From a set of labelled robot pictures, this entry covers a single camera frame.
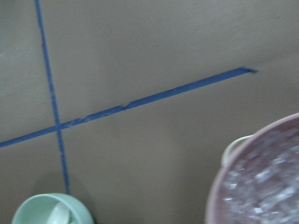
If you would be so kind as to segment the pink bowl of ice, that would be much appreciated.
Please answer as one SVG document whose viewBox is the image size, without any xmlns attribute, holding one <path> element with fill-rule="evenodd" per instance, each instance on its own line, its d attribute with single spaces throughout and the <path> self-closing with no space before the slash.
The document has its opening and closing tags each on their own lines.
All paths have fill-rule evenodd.
<svg viewBox="0 0 299 224">
<path fill-rule="evenodd" d="M 299 116 L 262 128 L 223 153 L 210 190 L 206 224 L 299 221 Z"/>
</svg>

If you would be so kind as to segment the green ceramic bowl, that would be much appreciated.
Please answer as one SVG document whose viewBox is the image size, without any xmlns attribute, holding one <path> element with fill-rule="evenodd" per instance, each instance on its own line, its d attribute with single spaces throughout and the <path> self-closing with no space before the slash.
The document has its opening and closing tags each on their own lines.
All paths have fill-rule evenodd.
<svg viewBox="0 0 299 224">
<path fill-rule="evenodd" d="M 25 200 L 16 210 L 13 224 L 93 224 L 88 208 L 62 193 L 39 194 Z"/>
</svg>

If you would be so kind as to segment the beige plastic tray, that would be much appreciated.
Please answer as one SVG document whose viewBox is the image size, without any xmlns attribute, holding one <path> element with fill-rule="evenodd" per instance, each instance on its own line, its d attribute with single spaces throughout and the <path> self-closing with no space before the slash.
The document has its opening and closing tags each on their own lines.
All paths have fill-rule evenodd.
<svg viewBox="0 0 299 224">
<path fill-rule="evenodd" d="M 228 161 L 230 160 L 230 157 L 232 153 L 247 139 L 251 138 L 253 135 L 247 135 L 240 137 L 233 142 L 231 142 L 224 150 L 222 156 L 221 156 L 221 166 L 226 166 Z"/>
</svg>

